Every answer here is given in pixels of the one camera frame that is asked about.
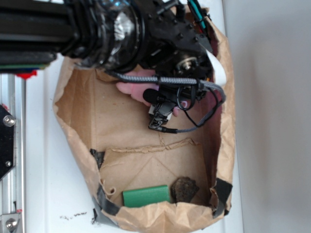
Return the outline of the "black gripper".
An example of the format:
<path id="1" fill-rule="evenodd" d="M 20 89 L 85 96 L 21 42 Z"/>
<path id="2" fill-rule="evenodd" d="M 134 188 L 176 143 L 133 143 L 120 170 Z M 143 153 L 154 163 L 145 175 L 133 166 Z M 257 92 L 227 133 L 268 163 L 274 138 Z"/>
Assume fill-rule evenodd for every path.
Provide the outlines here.
<path id="1" fill-rule="evenodd" d="M 207 80 L 213 67 L 207 51 L 211 50 L 204 11 L 196 0 L 188 7 L 200 30 L 186 19 L 185 6 L 178 0 L 140 0 L 138 8 L 144 24 L 139 50 L 139 65 L 167 77 Z"/>

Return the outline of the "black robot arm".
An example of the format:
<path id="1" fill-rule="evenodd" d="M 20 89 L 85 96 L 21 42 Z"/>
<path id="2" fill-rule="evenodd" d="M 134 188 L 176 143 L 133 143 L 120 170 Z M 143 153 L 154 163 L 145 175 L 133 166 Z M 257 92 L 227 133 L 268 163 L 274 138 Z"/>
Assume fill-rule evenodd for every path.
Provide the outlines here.
<path id="1" fill-rule="evenodd" d="M 196 1 L 186 19 L 177 0 L 38 0 L 0 3 L 0 70 L 30 73 L 58 54 L 84 69 L 127 73 L 135 67 L 166 77 L 210 78 L 206 20 Z"/>

